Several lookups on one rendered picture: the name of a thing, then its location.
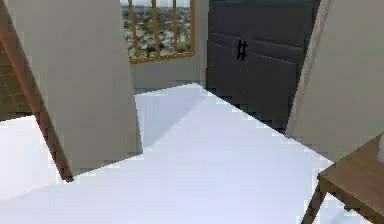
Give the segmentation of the brown wooden table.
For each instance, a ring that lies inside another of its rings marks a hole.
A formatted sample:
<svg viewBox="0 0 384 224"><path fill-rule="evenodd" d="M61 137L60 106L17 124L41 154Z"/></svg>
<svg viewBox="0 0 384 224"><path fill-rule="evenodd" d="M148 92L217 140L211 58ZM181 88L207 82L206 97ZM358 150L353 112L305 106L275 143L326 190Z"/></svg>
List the brown wooden table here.
<svg viewBox="0 0 384 224"><path fill-rule="evenodd" d="M384 224L384 163L378 160L384 132L317 175L318 184L301 224L313 224L327 193L372 224Z"/></svg>

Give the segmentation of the yellow framed window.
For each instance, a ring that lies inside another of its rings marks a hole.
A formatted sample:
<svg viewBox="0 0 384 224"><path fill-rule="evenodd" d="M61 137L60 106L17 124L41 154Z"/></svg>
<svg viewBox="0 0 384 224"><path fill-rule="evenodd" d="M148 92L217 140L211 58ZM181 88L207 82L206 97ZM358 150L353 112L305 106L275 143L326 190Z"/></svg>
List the yellow framed window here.
<svg viewBox="0 0 384 224"><path fill-rule="evenodd" d="M129 62L195 55L195 0L120 0Z"/></svg>

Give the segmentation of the dark grey room door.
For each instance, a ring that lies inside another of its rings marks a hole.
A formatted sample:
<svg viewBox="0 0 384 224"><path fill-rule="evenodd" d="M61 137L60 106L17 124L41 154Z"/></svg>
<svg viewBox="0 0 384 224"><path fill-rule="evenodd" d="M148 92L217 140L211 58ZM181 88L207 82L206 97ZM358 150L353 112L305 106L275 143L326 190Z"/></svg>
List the dark grey room door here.
<svg viewBox="0 0 384 224"><path fill-rule="evenodd" d="M206 89L283 133L320 2L209 0Z"/></svg>

